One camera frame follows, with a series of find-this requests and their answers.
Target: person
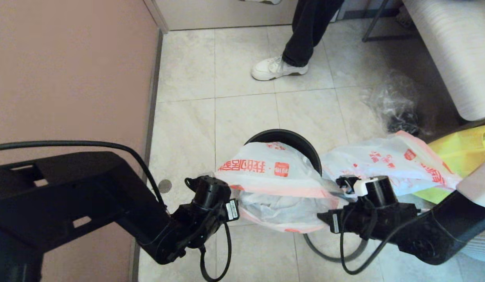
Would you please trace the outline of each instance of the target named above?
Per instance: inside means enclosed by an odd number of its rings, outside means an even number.
[[[293,16],[293,35],[282,55],[265,59],[251,70],[257,80],[271,80],[284,75],[303,75],[308,61],[333,16],[344,0],[298,0]]]

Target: white plastic bag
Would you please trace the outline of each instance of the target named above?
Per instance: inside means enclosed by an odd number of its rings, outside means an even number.
[[[331,180],[341,175],[361,179],[387,175],[396,195],[430,187],[452,191],[462,180],[427,144],[403,131],[335,148],[321,156],[321,164],[323,177]]]
[[[282,232],[325,226],[317,213],[335,209],[337,185],[321,178],[307,157],[284,143],[248,143],[215,172],[239,200],[241,217]]]
[[[215,172],[232,189],[250,193],[309,198],[331,197],[325,182],[300,151],[284,143],[248,143]]]

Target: yellow plastic bag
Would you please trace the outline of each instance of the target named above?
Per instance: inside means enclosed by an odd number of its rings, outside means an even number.
[[[442,137],[430,143],[429,147],[441,157],[452,172],[466,177],[485,162],[485,125]],[[438,204],[450,192],[428,188],[413,194]]]

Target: plastic bag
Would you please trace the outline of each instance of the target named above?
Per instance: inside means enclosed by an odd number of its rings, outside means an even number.
[[[337,190],[300,151],[280,142],[248,143],[215,172],[215,177],[232,189],[267,195],[328,198],[328,191]]]
[[[417,95],[414,81],[398,71],[391,71],[362,101],[377,114],[388,133],[400,130],[417,136],[420,132],[416,115]]]
[[[423,141],[402,131],[335,148],[321,156],[321,164],[323,177],[332,180],[341,175],[387,175],[396,195],[430,187],[453,191],[462,180]]]
[[[316,214],[337,207],[337,201],[326,198],[239,192],[237,199],[243,218],[281,232],[308,233],[322,229],[326,225]]]
[[[215,172],[239,200],[241,217],[278,231],[307,233],[325,226],[316,213],[335,209],[339,191],[310,160],[284,143],[248,143]]]
[[[485,162],[485,125],[447,135],[429,144],[452,171],[466,177]],[[428,188],[415,195],[432,202],[440,203],[449,191]]]

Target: tile floor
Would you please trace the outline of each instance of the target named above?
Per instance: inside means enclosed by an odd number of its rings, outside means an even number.
[[[336,146],[384,136],[377,119],[360,99],[382,82],[391,68],[415,79],[426,96],[445,93],[420,40],[362,43],[367,25],[369,20],[331,24],[315,49],[307,75],[268,82],[252,79],[250,68],[282,52],[291,35],[288,25],[167,34],[150,167],[158,179],[173,183],[173,189],[163,195],[169,211],[174,212],[193,197],[183,178],[215,170],[262,130],[298,132],[320,154]],[[375,34],[397,32],[397,26],[385,18],[375,30]],[[366,271],[350,276],[339,264],[317,257],[299,234],[272,231],[244,220],[231,224],[230,232],[233,253],[225,282],[485,281],[485,263],[464,255],[441,266],[429,266],[387,246]],[[339,254],[339,237],[335,234],[321,230],[311,237],[323,252]],[[358,242],[349,234],[347,252]],[[368,251],[350,267],[358,266],[376,244],[370,242]],[[226,261],[223,230],[208,240],[206,248],[206,266],[214,277],[221,274]],[[201,282],[199,259],[199,251],[189,249],[182,259],[159,266],[142,251],[139,281]]]

